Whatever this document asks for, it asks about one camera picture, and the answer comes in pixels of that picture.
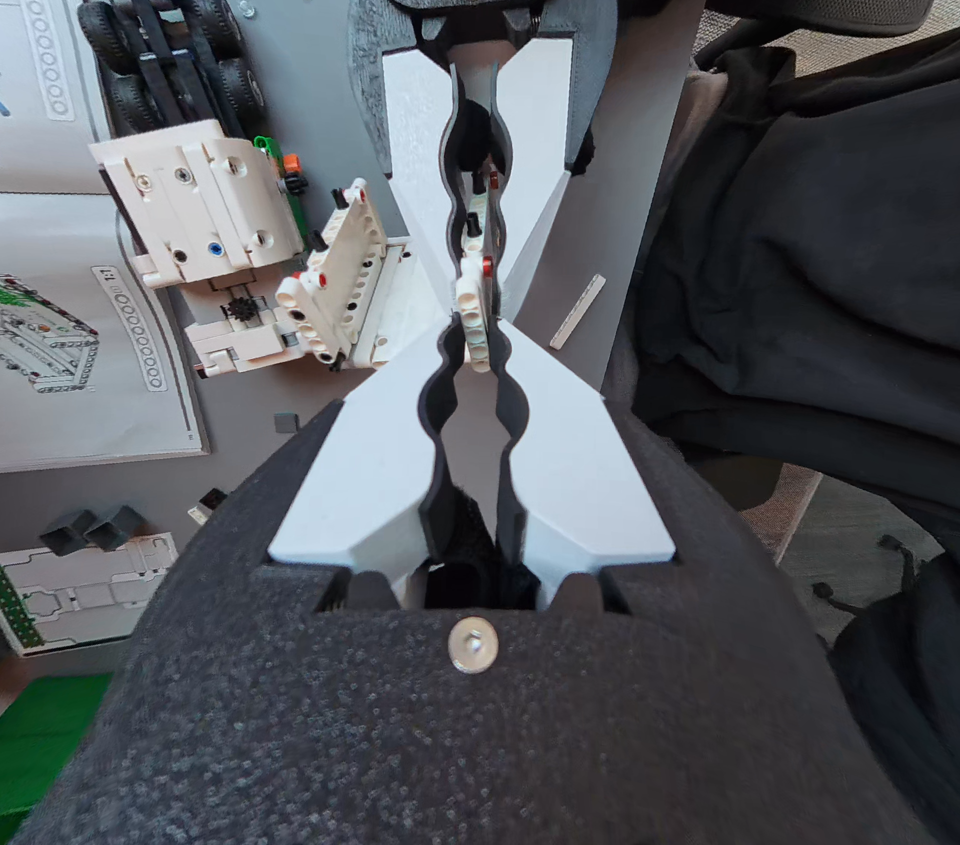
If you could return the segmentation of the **dark grey lego piece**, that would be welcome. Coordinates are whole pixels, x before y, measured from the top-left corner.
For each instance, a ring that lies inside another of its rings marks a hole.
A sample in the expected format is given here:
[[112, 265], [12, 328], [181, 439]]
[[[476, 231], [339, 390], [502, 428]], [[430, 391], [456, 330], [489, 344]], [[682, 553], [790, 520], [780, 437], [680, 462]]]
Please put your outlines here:
[[121, 505], [97, 518], [83, 533], [83, 539], [103, 552], [120, 549], [129, 539], [146, 527], [147, 519], [129, 505]]
[[90, 510], [80, 510], [59, 516], [37, 540], [57, 557], [66, 557], [86, 549], [90, 542], [87, 531], [97, 522], [97, 515]]

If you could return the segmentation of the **person's black sweatshirt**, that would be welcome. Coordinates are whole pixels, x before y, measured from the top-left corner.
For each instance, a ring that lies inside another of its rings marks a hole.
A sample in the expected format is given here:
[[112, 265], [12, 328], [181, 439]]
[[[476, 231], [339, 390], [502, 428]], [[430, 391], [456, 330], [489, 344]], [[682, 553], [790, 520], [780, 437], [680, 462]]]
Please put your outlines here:
[[637, 287], [632, 409], [874, 492], [958, 557], [958, 30], [794, 61], [718, 62]]

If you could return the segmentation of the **white lego beam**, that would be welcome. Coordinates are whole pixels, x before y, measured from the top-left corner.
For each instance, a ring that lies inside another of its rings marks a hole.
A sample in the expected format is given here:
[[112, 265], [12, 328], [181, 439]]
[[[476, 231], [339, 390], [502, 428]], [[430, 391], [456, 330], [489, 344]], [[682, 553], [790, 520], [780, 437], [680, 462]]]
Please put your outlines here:
[[493, 314], [495, 234], [492, 227], [497, 168], [488, 161], [471, 178], [463, 223], [460, 275], [455, 284], [464, 335], [464, 361], [473, 371], [491, 371], [489, 323]]

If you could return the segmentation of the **lego instruction booklet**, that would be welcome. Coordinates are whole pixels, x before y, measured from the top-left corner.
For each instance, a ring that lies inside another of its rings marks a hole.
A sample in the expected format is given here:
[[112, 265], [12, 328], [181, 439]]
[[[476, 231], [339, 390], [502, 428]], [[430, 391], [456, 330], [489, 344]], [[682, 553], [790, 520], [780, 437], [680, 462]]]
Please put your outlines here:
[[210, 452], [180, 332], [90, 154], [112, 134], [81, 2], [1, 4], [4, 473]]

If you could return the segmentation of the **white lego truck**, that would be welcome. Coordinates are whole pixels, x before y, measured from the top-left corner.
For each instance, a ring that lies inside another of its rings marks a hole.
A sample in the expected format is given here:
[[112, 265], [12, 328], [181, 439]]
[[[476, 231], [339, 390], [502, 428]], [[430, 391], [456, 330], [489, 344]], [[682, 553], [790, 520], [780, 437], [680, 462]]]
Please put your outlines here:
[[279, 308], [281, 282], [323, 248], [308, 180], [262, 126], [266, 102], [229, 0], [88, 0], [80, 30], [126, 132], [90, 146], [151, 290], [174, 289], [202, 379], [304, 358], [379, 369], [425, 327], [414, 248], [388, 251], [354, 351], [331, 368]]

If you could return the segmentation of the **green plastic bin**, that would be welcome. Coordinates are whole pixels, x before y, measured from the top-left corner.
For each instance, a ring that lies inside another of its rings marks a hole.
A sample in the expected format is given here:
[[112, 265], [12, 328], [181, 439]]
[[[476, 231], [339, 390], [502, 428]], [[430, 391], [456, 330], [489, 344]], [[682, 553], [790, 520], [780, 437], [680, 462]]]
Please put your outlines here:
[[7, 841], [77, 750], [110, 673], [30, 682], [1, 716], [1, 827]]

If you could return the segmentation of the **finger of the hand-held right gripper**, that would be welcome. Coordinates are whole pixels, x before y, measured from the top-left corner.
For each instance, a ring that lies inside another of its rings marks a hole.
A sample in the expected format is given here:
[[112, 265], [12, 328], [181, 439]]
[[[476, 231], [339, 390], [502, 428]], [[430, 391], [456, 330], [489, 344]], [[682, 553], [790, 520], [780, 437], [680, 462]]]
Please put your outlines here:
[[490, 68], [489, 110], [507, 172], [494, 207], [499, 316], [516, 321], [570, 180], [573, 40], [534, 37]]
[[417, 48], [382, 59], [390, 142], [390, 190], [438, 304], [453, 317], [461, 275], [464, 203], [449, 155], [458, 113], [450, 73]]

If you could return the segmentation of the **long flat white strip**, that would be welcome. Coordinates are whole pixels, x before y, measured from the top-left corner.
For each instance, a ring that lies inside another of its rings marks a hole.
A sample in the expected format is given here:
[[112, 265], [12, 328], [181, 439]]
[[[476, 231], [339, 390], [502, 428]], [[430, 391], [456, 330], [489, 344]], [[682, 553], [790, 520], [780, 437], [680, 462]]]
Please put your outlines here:
[[606, 278], [603, 275], [596, 274], [592, 277], [551, 338], [550, 349], [559, 351], [565, 346], [605, 285]]

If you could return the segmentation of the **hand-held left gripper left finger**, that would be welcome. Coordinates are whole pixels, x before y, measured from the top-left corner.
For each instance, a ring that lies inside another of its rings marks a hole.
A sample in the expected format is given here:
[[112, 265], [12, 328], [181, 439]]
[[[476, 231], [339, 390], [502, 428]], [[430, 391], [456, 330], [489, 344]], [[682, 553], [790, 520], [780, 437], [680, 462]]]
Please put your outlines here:
[[442, 563], [455, 494], [441, 438], [458, 406], [459, 316], [430, 324], [343, 401], [270, 542], [270, 559], [376, 573], [404, 608], [421, 608]]

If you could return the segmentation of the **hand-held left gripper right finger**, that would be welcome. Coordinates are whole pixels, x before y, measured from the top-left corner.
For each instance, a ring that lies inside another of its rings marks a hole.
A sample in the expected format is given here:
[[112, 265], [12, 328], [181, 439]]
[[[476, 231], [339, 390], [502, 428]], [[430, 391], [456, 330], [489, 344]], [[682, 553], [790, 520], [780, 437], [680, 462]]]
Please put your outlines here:
[[496, 537], [551, 601], [569, 575], [666, 563], [669, 535], [605, 400], [504, 319], [490, 334], [500, 462]]

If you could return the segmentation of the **lego sticker sheet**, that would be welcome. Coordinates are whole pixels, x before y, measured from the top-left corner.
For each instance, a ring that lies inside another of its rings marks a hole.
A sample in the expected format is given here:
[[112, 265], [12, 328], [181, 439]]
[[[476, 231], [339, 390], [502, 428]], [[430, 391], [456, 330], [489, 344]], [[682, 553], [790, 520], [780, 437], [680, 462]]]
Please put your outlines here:
[[177, 558], [169, 532], [129, 539], [114, 551], [3, 553], [2, 640], [24, 656], [126, 638]]

